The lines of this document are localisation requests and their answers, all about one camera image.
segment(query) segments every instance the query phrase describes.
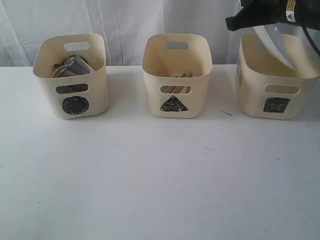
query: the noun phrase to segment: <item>black triangle drawing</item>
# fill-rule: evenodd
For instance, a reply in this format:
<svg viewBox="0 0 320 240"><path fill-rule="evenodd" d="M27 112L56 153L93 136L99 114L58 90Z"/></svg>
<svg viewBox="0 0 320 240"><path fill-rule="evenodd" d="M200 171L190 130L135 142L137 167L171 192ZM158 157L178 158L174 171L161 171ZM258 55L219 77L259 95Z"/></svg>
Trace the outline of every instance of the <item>black triangle drawing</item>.
<svg viewBox="0 0 320 240"><path fill-rule="evenodd" d="M171 96L164 104L160 111L163 112L185 112L189 109L175 96Z"/></svg>
<svg viewBox="0 0 320 240"><path fill-rule="evenodd" d="M290 15L288 15L288 18L293 21L294 20L294 15L291 13Z"/></svg>

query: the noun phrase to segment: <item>white curtain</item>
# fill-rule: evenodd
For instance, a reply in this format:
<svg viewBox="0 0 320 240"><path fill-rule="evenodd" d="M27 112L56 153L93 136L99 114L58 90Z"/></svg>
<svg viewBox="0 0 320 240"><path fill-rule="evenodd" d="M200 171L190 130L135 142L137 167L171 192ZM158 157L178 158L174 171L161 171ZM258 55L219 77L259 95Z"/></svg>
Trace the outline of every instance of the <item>white curtain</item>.
<svg viewBox="0 0 320 240"><path fill-rule="evenodd" d="M112 66L141 65L147 39L161 33L202 35L214 64L235 63L241 35L252 31L227 30L239 9L238 0L0 0L0 66L32 66L43 41L79 33L102 35ZM279 28L304 38L299 27Z"/></svg>

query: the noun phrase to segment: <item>black circle drawing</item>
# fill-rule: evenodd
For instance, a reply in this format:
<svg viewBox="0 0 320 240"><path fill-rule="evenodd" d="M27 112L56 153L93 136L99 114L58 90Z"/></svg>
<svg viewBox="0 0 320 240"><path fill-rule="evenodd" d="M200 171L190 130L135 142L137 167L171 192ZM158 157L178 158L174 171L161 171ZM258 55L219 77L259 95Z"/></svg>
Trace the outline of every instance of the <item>black circle drawing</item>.
<svg viewBox="0 0 320 240"><path fill-rule="evenodd" d="M63 111L70 115L83 114L88 108L88 100L81 96L67 97L62 102Z"/></svg>

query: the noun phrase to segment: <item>storage bin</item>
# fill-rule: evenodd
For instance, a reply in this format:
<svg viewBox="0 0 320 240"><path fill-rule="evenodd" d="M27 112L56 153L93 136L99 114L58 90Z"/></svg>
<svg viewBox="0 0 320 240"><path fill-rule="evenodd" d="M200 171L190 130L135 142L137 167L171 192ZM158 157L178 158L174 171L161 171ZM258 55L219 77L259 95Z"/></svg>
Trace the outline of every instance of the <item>storage bin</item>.
<svg viewBox="0 0 320 240"><path fill-rule="evenodd" d="M143 57L149 111L162 118L193 118L203 109L213 68L207 40L194 34L159 34L149 38ZM192 77L181 77L192 73ZM180 93L163 88L184 87Z"/></svg>
<svg viewBox="0 0 320 240"><path fill-rule="evenodd" d="M88 49L66 50L66 44L87 43ZM53 66L68 56L84 58L95 70L90 74L52 78ZM97 115L109 106L104 39L98 34L56 36L46 40L35 58L33 73L54 114L62 119ZM64 93L62 86L86 86L85 91Z"/></svg>
<svg viewBox="0 0 320 240"><path fill-rule="evenodd" d="M236 88L240 107L247 115L281 120L294 118L320 76L320 65L312 50L298 37L282 36L296 70L259 47L256 33L241 38Z"/></svg>

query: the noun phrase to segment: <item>warning sticker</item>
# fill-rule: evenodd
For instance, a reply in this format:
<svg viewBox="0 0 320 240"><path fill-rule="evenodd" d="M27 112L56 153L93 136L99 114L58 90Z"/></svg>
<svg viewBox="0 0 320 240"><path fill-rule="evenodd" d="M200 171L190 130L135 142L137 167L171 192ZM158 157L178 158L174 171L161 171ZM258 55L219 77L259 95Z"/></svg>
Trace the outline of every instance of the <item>warning sticker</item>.
<svg viewBox="0 0 320 240"><path fill-rule="evenodd" d="M296 0L288 0L288 3L286 5L285 15L286 15L286 19L289 22L293 22L293 23L296 22L295 8L296 8Z"/></svg>

